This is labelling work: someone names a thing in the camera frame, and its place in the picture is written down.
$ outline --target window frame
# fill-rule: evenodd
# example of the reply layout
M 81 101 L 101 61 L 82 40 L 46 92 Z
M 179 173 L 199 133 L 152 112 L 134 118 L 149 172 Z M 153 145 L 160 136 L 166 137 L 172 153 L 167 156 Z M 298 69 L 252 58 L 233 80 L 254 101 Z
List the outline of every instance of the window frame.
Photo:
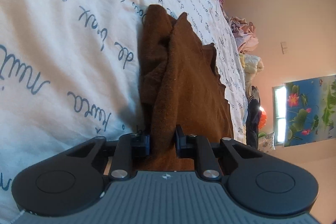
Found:
M 281 88 L 286 88 L 286 85 L 279 85 L 272 87 L 272 94 L 273 94 L 273 132 L 274 134 L 274 145 L 281 145 L 283 146 L 286 141 L 286 132 L 285 132 L 285 140 L 283 142 L 278 142 L 278 120 L 285 119 L 286 120 L 286 114 L 284 117 L 277 117 L 277 101 L 276 101 L 276 90 Z

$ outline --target white cross symbol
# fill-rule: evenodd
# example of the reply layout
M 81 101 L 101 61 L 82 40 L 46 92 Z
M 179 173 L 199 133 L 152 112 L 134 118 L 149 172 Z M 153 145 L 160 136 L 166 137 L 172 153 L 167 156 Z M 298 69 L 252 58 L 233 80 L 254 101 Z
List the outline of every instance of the white cross symbol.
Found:
M 171 178 L 171 175 L 169 175 L 169 174 L 164 174 L 163 176 L 162 176 L 164 179 L 170 179 Z

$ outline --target red balloon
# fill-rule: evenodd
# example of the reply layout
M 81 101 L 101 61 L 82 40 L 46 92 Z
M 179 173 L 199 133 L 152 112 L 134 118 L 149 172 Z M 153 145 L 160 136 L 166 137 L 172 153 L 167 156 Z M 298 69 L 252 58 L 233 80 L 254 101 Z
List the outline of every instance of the red balloon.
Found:
M 263 109 L 263 107 L 260 107 L 260 110 L 261 110 L 261 117 L 260 117 L 260 121 L 258 124 L 258 128 L 262 129 L 267 122 L 267 114 L 266 114 L 265 109 Z

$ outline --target bed sheet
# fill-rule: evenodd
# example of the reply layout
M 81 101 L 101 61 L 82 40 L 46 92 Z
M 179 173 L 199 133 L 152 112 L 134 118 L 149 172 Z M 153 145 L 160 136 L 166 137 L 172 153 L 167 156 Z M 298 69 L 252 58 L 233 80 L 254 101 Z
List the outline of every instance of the bed sheet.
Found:
M 218 0 L 0 0 L 0 223 L 18 213 L 22 169 L 97 134 L 143 129 L 137 41 L 162 5 L 217 48 L 235 139 L 245 142 L 244 74 Z

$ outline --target ribbed gray panel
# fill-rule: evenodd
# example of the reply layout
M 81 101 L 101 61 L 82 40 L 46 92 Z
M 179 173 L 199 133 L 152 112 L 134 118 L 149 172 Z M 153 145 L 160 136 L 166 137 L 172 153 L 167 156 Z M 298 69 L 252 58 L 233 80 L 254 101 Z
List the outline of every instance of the ribbed gray panel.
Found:
M 114 182 L 92 207 L 74 215 L 47 218 L 24 213 L 14 224 L 316 224 L 309 214 L 263 218 L 233 203 L 219 183 L 195 172 L 147 172 Z

